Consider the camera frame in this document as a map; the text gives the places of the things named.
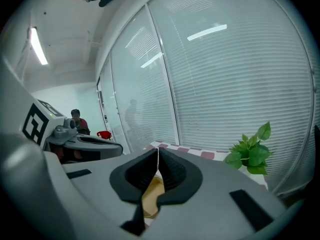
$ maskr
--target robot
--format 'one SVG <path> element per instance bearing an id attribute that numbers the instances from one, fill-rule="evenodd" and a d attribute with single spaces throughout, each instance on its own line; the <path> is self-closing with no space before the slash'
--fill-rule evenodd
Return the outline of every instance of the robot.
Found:
<path id="1" fill-rule="evenodd" d="M 272 193 L 220 161 L 165 148 L 121 155 L 117 143 L 78 134 L 74 121 L 28 93 L 5 56 L 0 94 L 1 186 L 46 238 L 270 239 L 301 206 L 286 210 Z M 100 155 L 61 164 L 50 144 Z M 146 229 L 142 195 L 157 169 L 165 193 Z"/>

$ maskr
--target red shirt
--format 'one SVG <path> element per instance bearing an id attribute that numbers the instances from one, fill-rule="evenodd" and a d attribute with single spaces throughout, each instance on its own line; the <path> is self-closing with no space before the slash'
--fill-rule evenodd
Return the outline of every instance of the red shirt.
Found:
<path id="1" fill-rule="evenodd" d="M 83 118 L 80 118 L 80 123 L 81 123 L 81 128 L 87 128 L 89 131 L 89 135 L 90 135 L 90 130 L 89 130 L 87 121 L 84 120 Z"/>

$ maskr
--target window blinds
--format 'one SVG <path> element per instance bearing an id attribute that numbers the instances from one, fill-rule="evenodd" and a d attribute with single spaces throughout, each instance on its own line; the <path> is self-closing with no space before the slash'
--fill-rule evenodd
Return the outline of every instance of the window blinds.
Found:
<path id="1" fill-rule="evenodd" d="M 269 189 L 302 152 L 312 120 L 305 48 L 274 0 L 152 0 L 180 143 L 227 151 L 271 123 Z"/>
<path id="2" fill-rule="evenodd" d="M 298 163 L 292 168 L 293 171 L 289 172 L 287 177 L 283 179 L 283 184 L 280 184 L 279 189 L 276 189 L 278 193 L 283 193 L 305 186 L 314 176 L 316 158 L 314 129 L 315 125 L 320 126 L 320 97 L 316 92 L 317 86 L 320 83 L 320 53 L 306 22 L 290 0 L 275 1 L 290 17 L 290 20 L 294 24 L 296 31 L 299 33 L 301 40 L 303 41 L 310 67 L 313 72 L 313 86 L 315 92 L 313 95 L 314 108 L 309 139 L 300 159 L 297 161 Z"/>
<path id="3" fill-rule="evenodd" d="M 127 24 L 111 50 L 115 97 L 131 151 L 160 140 L 175 143 L 163 68 L 147 11 Z"/>

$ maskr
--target person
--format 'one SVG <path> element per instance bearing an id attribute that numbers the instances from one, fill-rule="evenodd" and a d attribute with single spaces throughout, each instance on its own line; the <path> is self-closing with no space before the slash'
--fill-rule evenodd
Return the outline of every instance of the person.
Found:
<path id="1" fill-rule="evenodd" d="M 79 109 L 73 109 L 71 111 L 72 119 L 75 121 L 75 127 L 78 130 L 78 133 L 90 135 L 90 130 L 88 127 L 88 123 L 83 118 L 80 118 L 80 111 Z"/>

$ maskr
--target gray plastic surface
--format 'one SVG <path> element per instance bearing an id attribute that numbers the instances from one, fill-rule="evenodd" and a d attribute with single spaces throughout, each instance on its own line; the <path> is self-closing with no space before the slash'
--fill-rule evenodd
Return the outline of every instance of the gray plastic surface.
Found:
<path id="1" fill-rule="evenodd" d="M 146 239 L 236 240 L 255 233 L 242 211 L 229 195 L 245 190 L 273 219 L 286 209 L 264 186 L 221 162 L 167 149 L 198 166 L 203 182 L 184 204 L 164 205 L 142 235 Z"/>
<path id="2" fill-rule="evenodd" d="M 100 143 L 90 143 L 85 141 L 80 141 L 80 137 L 90 138 L 92 140 L 96 139 Z M 83 150 L 83 151 L 98 151 L 100 152 L 100 159 L 109 159 L 122 155 L 122 147 L 117 143 L 108 141 L 99 137 L 77 134 L 74 137 L 70 138 L 64 145 L 64 147 L 73 150 Z"/>
<path id="3" fill-rule="evenodd" d="M 114 168 L 146 150 L 62 166 L 55 154 L 44 154 L 30 140 L 5 135 L 0 138 L 0 175 L 5 192 L 28 221 L 52 239 L 260 239 L 260 232 L 272 236 L 273 230 L 281 230 L 295 214 L 292 210 L 283 213 L 285 208 L 275 196 L 223 162 L 169 150 L 200 168 L 202 185 L 186 203 L 162 206 L 151 226 L 136 237 L 120 228 L 133 218 L 136 205 L 119 199 L 109 176 Z M 83 169 L 92 173 L 72 180 L 66 175 Z M 253 234 L 229 195 L 239 189 L 278 219 Z"/>
<path id="4" fill-rule="evenodd" d="M 70 140 L 72 137 L 76 136 L 77 133 L 74 133 L 72 135 L 68 135 L 66 137 L 61 137 L 61 138 L 56 138 L 54 136 L 49 136 L 48 138 L 46 138 L 46 141 L 58 146 L 62 146 L 64 145 L 68 140 Z"/>
<path id="5" fill-rule="evenodd" d="M 66 118 L 64 119 L 63 126 L 58 125 L 53 131 L 53 136 L 57 139 L 66 138 L 70 135 L 77 133 L 77 128 L 75 127 L 76 123 L 73 119 Z"/>
<path id="6" fill-rule="evenodd" d="M 109 216 L 114 223 L 121 226 L 133 218 L 137 206 L 120 200 L 111 187 L 109 177 L 116 167 L 142 155 L 144 152 L 122 155 L 107 160 L 64 164 L 63 168 L 66 173 L 84 169 L 90 170 L 91 174 L 71 179 L 72 184 L 97 211 Z"/>

